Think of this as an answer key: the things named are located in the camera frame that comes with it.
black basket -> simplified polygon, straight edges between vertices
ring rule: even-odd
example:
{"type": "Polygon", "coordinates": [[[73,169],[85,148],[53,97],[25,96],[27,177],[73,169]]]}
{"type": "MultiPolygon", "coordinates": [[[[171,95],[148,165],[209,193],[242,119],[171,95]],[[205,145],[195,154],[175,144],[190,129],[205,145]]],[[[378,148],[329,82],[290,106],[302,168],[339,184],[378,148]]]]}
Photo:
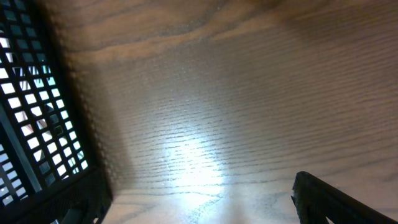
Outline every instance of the black basket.
{"type": "Polygon", "coordinates": [[[0,7],[2,223],[102,220],[106,183],[34,2],[0,7]]]}

wooden table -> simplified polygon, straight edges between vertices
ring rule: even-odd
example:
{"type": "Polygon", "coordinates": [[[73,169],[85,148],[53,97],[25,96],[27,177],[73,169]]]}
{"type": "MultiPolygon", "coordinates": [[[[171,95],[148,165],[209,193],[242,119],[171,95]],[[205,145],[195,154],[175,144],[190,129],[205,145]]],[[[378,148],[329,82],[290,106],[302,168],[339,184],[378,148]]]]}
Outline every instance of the wooden table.
{"type": "Polygon", "coordinates": [[[398,1],[41,1],[105,223],[298,223],[301,170],[398,219],[398,1]]]}

mesh organizer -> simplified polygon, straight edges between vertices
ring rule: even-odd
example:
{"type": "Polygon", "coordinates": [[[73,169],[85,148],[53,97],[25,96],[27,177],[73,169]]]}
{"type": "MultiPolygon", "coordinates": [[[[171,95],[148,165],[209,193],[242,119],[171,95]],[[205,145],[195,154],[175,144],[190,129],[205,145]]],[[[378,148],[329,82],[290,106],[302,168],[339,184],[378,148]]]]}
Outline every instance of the mesh organizer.
{"type": "Polygon", "coordinates": [[[0,208],[51,223],[85,204],[92,223],[110,199],[43,27],[33,1],[0,0],[0,208]]]}

wood plank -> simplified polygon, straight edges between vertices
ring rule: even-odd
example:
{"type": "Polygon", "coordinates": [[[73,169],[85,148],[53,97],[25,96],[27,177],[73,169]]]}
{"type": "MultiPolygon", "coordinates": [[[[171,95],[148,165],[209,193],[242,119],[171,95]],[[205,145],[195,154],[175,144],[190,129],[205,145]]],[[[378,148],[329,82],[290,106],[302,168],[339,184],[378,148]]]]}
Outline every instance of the wood plank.
{"type": "Polygon", "coordinates": [[[105,223],[297,223],[309,171],[398,219],[398,2],[41,0],[115,195],[105,223]]]}

black object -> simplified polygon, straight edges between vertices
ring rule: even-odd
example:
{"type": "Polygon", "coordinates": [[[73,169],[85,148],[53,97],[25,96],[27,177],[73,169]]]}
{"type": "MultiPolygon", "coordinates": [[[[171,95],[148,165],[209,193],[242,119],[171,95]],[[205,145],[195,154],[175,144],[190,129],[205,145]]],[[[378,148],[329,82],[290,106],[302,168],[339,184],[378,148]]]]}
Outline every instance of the black object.
{"type": "Polygon", "coordinates": [[[397,223],[367,207],[308,172],[298,172],[293,186],[293,203],[301,224],[397,223]]]}
{"type": "Polygon", "coordinates": [[[100,223],[108,186],[33,0],[0,0],[0,223],[100,223]]]}

